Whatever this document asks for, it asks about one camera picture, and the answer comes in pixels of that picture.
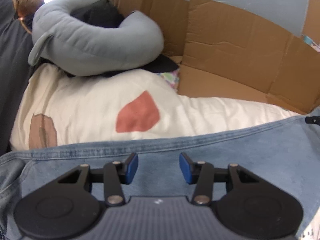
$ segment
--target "gray travel pillow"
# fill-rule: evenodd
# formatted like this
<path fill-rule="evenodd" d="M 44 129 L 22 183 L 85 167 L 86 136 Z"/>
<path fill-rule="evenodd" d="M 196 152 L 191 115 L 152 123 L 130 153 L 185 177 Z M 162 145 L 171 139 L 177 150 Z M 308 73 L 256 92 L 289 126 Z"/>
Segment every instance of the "gray travel pillow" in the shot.
<path fill-rule="evenodd" d="M 70 14 L 100 0 L 53 0 L 38 9 L 33 19 L 34 47 L 28 62 L 46 58 L 76 76 L 128 70 L 155 60 L 164 38 L 159 26 L 134 11 L 118 28 L 84 23 Z"/>

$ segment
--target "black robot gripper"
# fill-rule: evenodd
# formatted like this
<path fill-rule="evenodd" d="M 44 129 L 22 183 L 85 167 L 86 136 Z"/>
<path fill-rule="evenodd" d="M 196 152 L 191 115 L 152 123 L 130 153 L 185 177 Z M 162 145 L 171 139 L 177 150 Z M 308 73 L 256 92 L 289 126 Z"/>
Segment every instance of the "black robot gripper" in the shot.
<path fill-rule="evenodd" d="M 297 232 L 303 217 L 300 203 L 252 172 L 238 164 L 214 168 L 204 161 L 193 162 L 185 153 L 180 154 L 179 164 L 186 182 L 196 184 L 192 206 L 209 208 L 217 223 L 244 237 L 238 239 L 284 239 Z M 102 169 L 91 170 L 88 164 L 81 164 L 49 182 L 17 203 L 14 219 L 21 234 L 37 240 L 82 239 L 81 235 L 105 222 L 102 217 L 109 208 L 122 207 L 123 211 L 137 198 L 126 203 L 121 187 L 132 182 L 137 168 L 138 155 L 131 154 L 125 162 L 107 163 Z M 214 182 L 226 184 L 227 194 L 218 201 L 212 200 Z M 91 195 L 92 183 L 104 184 L 104 201 Z M 147 201 L 150 197 L 138 198 Z"/>

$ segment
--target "metal screw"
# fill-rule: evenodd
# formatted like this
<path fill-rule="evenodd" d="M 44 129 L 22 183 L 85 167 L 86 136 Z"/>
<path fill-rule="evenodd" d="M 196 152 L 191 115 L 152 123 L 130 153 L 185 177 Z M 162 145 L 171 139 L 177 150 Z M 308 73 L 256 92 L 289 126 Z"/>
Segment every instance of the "metal screw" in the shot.
<path fill-rule="evenodd" d="M 195 196 L 195 202 L 197 204 L 207 204 L 210 202 L 210 198 L 207 197 L 206 195 L 198 195 L 198 196 Z"/>
<path fill-rule="evenodd" d="M 119 195 L 112 195 L 107 198 L 110 204 L 119 204 L 123 201 L 123 198 Z"/>

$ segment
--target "denim jeans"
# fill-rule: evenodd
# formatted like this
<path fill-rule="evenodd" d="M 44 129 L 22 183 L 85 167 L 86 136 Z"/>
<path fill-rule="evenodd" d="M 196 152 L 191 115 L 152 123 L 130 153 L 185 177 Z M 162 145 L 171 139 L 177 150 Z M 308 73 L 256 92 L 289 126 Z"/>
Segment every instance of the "denim jeans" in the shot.
<path fill-rule="evenodd" d="M 124 160 L 132 152 L 139 155 L 139 167 L 132 184 L 123 186 L 127 199 L 131 195 L 190 197 L 194 186 L 185 183 L 178 162 L 179 154 L 186 152 L 194 161 L 204 160 L 217 168 L 239 163 L 295 196 L 304 209 L 297 235 L 319 208 L 320 127 L 306 124 L 304 116 L 295 116 L 196 137 L 84 143 L 7 153 L 0 157 L 0 235 L 21 239 L 13 219 L 21 197 L 81 163 L 101 168 L 106 162 Z M 219 199 L 225 186 L 215 184 L 213 192 L 214 199 Z M 102 185 L 94 185 L 92 193 L 102 200 Z"/>

